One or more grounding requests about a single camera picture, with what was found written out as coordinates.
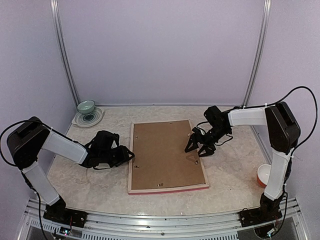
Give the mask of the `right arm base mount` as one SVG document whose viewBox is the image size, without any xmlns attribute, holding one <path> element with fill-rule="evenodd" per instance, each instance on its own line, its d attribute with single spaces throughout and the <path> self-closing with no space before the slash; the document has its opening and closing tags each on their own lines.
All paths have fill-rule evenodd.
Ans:
<svg viewBox="0 0 320 240">
<path fill-rule="evenodd" d="M 238 213 L 241 226 L 249 227 L 280 219 L 283 216 L 280 210 L 280 203 L 284 195 L 283 193 L 279 198 L 271 200 L 262 193 L 259 207 L 243 209 Z"/>
</svg>

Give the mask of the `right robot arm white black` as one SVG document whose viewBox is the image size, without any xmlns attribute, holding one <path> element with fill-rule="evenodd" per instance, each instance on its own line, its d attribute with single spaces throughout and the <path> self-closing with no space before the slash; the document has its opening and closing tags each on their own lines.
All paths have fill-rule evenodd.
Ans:
<svg viewBox="0 0 320 240">
<path fill-rule="evenodd" d="M 298 145 L 301 129 L 286 102 L 281 101 L 270 106 L 240 108 L 221 111 L 211 106 L 204 112 L 206 122 L 211 125 L 207 132 L 197 126 L 192 129 L 186 153 L 197 150 L 199 157 L 214 154 L 219 140 L 232 134 L 232 128 L 238 126 L 266 126 L 272 162 L 268 182 L 260 198 L 260 206 L 253 217 L 266 222 L 280 211 L 280 202 L 285 195 L 285 184 L 290 176 L 292 156 Z"/>
</svg>

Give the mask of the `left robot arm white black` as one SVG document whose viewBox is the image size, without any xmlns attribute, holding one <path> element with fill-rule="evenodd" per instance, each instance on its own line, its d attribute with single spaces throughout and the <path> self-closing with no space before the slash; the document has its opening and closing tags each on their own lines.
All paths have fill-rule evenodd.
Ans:
<svg viewBox="0 0 320 240">
<path fill-rule="evenodd" d="M 8 130 L 12 130 L 6 140 L 13 160 L 10 165 L 19 169 L 29 187 L 45 202 L 50 214 L 61 223 L 70 218 L 70 211 L 39 164 L 42 152 L 96 171 L 101 170 L 101 165 L 107 169 L 119 167 L 135 157 L 128 147 L 120 144 L 117 133 L 106 130 L 98 131 L 86 144 L 67 137 L 35 116 L 15 122 L 3 132 Z"/>
</svg>

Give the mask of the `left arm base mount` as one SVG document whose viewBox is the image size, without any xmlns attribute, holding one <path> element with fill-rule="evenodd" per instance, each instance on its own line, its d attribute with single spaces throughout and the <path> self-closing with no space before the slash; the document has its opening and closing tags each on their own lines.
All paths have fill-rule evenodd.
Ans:
<svg viewBox="0 0 320 240">
<path fill-rule="evenodd" d="M 88 213 L 81 210 L 67 208 L 62 201 L 45 206 L 43 217 L 59 224 L 84 228 Z"/>
</svg>

